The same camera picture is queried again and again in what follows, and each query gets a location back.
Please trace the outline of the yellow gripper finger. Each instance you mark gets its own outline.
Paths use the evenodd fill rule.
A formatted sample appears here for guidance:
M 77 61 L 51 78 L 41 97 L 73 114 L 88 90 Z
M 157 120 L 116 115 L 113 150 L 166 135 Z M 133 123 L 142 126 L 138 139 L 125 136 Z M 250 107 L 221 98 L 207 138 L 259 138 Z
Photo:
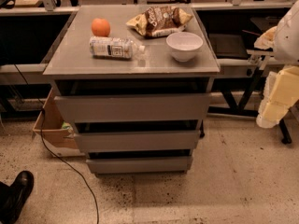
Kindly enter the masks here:
M 299 67 L 287 66 L 279 71 L 281 75 L 281 102 L 280 120 L 284 118 L 289 109 L 299 100 Z
M 272 49 L 274 47 L 274 38 L 276 31 L 276 26 L 268 29 L 256 39 L 256 41 L 254 42 L 254 47 L 256 49 Z

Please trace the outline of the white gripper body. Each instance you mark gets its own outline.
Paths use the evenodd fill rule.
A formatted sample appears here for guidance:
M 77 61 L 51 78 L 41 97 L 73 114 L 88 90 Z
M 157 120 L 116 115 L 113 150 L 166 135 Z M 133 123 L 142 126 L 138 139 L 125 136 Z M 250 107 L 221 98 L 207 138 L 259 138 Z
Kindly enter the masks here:
M 280 107 L 282 105 L 280 81 L 280 73 L 270 72 L 266 78 L 263 99 L 256 118 L 256 123 L 262 128 L 273 128 L 280 121 Z

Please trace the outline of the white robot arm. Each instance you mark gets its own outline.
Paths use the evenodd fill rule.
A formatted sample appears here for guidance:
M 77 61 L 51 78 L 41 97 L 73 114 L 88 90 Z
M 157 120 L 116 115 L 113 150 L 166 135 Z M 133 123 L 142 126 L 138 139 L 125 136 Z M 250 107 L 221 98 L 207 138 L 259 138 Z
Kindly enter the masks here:
M 284 64 L 278 73 L 270 72 L 263 90 L 256 123 L 273 128 L 299 101 L 299 1 L 254 43 L 256 49 L 272 49 L 274 58 Z

